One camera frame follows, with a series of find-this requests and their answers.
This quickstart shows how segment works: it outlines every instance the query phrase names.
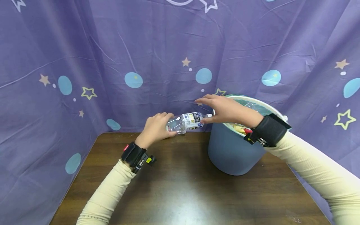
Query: brown tabletop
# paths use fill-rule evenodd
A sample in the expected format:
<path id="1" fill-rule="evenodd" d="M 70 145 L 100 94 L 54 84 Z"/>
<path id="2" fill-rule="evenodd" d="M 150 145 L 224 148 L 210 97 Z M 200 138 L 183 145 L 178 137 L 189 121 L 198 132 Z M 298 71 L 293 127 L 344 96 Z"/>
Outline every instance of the brown tabletop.
<path id="1" fill-rule="evenodd" d="M 86 202 L 137 133 L 106 133 L 96 140 L 51 225 L 75 224 Z M 149 149 L 110 220 L 126 225 L 328 225 L 289 167 L 265 154 L 243 176 L 219 171 L 209 160 L 209 133 L 187 133 Z"/>

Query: long sleeve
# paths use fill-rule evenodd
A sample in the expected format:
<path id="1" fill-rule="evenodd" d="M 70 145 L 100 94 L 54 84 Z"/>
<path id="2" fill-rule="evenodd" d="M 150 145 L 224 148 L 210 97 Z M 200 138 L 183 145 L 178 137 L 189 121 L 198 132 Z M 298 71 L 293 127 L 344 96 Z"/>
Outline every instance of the long sleeve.
<path id="1" fill-rule="evenodd" d="M 77 225 L 107 225 L 128 184 L 135 177 L 121 160 L 114 166 L 85 205 Z"/>
<path id="2" fill-rule="evenodd" d="M 335 224 L 360 224 L 359 178 L 290 132 L 277 147 L 265 149 L 287 162 L 329 203 Z"/>

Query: gray trash can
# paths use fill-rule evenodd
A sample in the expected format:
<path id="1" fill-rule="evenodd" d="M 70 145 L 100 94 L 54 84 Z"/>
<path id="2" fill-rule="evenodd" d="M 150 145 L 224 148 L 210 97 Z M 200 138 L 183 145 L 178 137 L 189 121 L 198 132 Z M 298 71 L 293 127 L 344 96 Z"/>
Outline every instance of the gray trash can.
<path id="1" fill-rule="evenodd" d="M 250 102 L 252 108 L 262 115 L 274 113 L 287 122 L 286 116 L 262 101 L 243 95 L 227 95 L 226 97 L 233 98 L 242 105 Z M 235 176 L 246 174 L 265 154 L 265 149 L 260 143 L 251 145 L 243 139 L 244 136 L 228 123 L 213 124 L 208 154 L 211 162 L 219 170 Z"/>

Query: black wrist strap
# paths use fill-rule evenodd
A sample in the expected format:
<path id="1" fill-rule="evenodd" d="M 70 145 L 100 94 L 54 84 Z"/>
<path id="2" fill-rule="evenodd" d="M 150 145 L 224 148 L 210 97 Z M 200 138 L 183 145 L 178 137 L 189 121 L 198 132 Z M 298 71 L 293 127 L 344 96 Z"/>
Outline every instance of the black wrist strap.
<path id="1" fill-rule="evenodd" d="M 256 128 L 252 128 L 252 133 L 248 133 L 244 140 L 250 144 L 258 141 L 264 147 L 276 147 L 276 144 L 290 128 L 290 125 L 272 113 L 264 116 L 260 124 Z"/>
<path id="2" fill-rule="evenodd" d="M 133 173 L 137 173 L 144 163 L 148 163 L 152 166 L 156 162 L 154 156 L 148 156 L 146 154 L 146 149 L 140 148 L 135 142 L 131 142 L 125 147 L 121 159 L 133 168 Z"/>

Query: blue circle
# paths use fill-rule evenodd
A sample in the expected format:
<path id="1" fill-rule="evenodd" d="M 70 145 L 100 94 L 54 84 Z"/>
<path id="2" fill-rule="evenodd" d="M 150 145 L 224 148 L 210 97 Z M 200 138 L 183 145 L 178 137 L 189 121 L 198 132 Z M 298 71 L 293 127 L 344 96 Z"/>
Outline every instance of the blue circle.
<path id="1" fill-rule="evenodd" d="M 79 167 L 81 162 L 81 155 L 79 153 L 74 154 L 70 159 L 67 161 L 65 165 L 65 171 L 68 174 L 73 174 L 76 172 L 77 168 Z"/>
<path id="2" fill-rule="evenodd" d="M 63 95 L 69 95 L 72 92 L 72 84 L 70 79 L 67 76 L 61 76 L 58 79 L 58 85 L 61 93 Z"/>
<path id="3" fill-rule="evenodd" d="M 106 124 L 113 130 L 120 130 L 121 126 L 113 119 L 107 119 Z"/>
<path id="4" fill-rule="evenodd" d="M 143 78 L 137 73 L 130 72 L 125 75 L 125 83 L 131 88 L 138 88 L 143 85 Z"/>
<path id="5" fill-rule="evenodd" d="M 202 68 L 196 73 L 195 79 L 200 84 L 207 84 L 212 79 L 212 73 L 208 68 Z"/>
<path id="6" fill-rule="evenodd" d="M 266 86 L 275 86 L 281 80 L 281 73 L 275 69 L 269 70 L 261 78 L 261 81 Z"/>
<path id="7" fill-rule="evenodd" d="M 360 78 L 352 79 L 344 86 L 344 98 L 350 98 L 360 89 Z"/>

